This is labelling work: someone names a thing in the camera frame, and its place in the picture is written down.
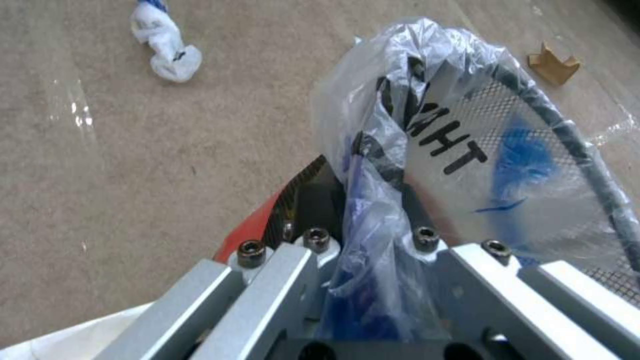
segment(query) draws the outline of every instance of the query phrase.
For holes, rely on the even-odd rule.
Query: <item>blue fabric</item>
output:
[[[148,3],[155,6],[158,10],[162,10],[166,13],[169,12],[164,0],[138,0],[138,3]]]

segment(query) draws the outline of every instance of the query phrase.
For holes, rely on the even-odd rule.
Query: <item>black bolt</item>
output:
[[[247,240],[238,246],[238,265],[243,268],[257,268],[266,258],[264,243],[259,240]]]
[[[291,242],[293,237],[293,221],[284,220],[282,223],[282,239],[286,242]]]
[[[511,258],[511,249],[509,247],[498,240],[485,240],[480,244],[480,246],[484,249],[484,251],[488,252],[489,255],[493,256],[500,264],[504,266],[509,264],[509,259]]]
[[[302,234],[303,245],[316,254],[322,254],[329,249],[330,240],[329,232],[321,227],[312,227]]]
[[[416,227],[413,230],[413,244],[419,251],[433,252],[438,248],[438,242],[440,235],[428,226]]]

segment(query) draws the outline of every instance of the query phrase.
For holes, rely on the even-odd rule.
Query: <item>beige carpet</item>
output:
[[[640,114],[640,40],[600,0],[171,1],[204,54],[184,85],[151,71],[134,4],[0,4],[0,347],[151,301],[211,257],[317,156],[314,82],[355,35],[404,16],[522,63],[542,40],[584,60],[544,87],[640,194],[633,148],[608,141]]]

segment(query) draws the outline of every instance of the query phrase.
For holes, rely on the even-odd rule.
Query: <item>red part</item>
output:
[[[278,200],[280,192],[275,193],[261,207],[255,210],[239,226],[237,226],[222,243],[213,260],[219,263],[227,263],[229,256],[238,248],[238,245],[245,240],[262,239],[264,230],[267,227],[271,210]]]

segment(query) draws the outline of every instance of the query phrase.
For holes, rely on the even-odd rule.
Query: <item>crumpled plastic bag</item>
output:
[[[162,1],[141,0],[131,14],[131,31],[139,43],[148,43],[156,52],[150,61],[153,71],[163,79],[183,83],[200,67],[202,53],[182,43],[180,29],[166,11]]]
[[[445,274],[411,256],[407,194],[449,246],[493,238],[525,265],[605,268],[618,274],[605,281],[637,291],[629,200],[505,48],[428,19],[399,22],[354,46],[311,110],[347,193],[320,337],[448,337],[432,297]]]

